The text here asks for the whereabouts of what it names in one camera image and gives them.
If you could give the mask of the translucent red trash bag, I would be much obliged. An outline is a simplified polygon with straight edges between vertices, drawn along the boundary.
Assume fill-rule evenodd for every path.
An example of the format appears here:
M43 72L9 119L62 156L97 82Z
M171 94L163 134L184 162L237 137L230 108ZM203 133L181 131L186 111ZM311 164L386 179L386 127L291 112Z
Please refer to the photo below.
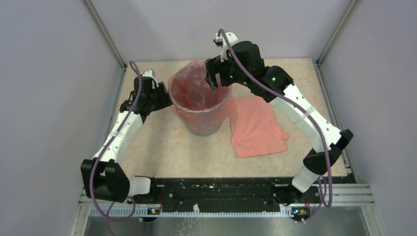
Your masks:
M192 127L223 122L236 109L232 88L212 90L205 78L205 63L195 60L182 67L168 82L171 111Z

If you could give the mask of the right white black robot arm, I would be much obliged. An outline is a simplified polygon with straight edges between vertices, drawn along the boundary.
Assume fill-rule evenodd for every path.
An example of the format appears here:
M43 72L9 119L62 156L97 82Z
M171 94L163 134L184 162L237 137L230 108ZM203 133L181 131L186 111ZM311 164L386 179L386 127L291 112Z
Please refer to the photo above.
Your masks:
M205 61L206 82L212 90L240 84L252 94L282 112L305 135L312 149L292 179L289 198L301 203L308 189L338 160L353 138L349 129L341 130L326 120L301 94L293 78L279 66L266 66L258 45L241 41L229 47L215 39L222 53Z

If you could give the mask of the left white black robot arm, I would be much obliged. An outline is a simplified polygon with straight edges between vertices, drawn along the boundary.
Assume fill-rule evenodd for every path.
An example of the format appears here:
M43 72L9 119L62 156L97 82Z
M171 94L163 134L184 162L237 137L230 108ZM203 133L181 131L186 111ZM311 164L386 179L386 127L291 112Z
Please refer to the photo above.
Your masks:
M119 109L112 131L92 159L81 164L86 196L97 200L124 202L127 197L139 195L145 203L157 199L158 191L151 178L128 178L121 167L138 129L150 113L171 106L163 82L157 82L152 70L134 79L134 89Z

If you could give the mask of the grey plastic trash bin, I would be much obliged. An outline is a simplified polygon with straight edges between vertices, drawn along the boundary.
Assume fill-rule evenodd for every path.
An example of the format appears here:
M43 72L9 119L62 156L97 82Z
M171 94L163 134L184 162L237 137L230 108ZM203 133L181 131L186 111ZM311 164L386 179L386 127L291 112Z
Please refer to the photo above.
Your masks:
M215 125L209 125L209 126L192 127L190 124L186 122L184 123L185 127L191 134L199 136L199 137L207 137L207 136L213 135L221 128L222 124L223 122L220 122Z

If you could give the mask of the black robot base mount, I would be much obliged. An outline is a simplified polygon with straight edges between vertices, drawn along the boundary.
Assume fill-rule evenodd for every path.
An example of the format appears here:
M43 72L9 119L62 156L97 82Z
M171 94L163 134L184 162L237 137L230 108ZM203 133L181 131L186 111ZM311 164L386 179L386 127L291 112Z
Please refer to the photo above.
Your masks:
M337 184L345 184L342 177L332 180L332 186L319 190L318 182L305 192L292 186L292 177L209 177L162 178L152 177L150 192L135 195L129 204L156 204L162 212L191 212L197 206L204 213L253 213L280 211L291 204L318 204L320 193L325 202L335 204Z

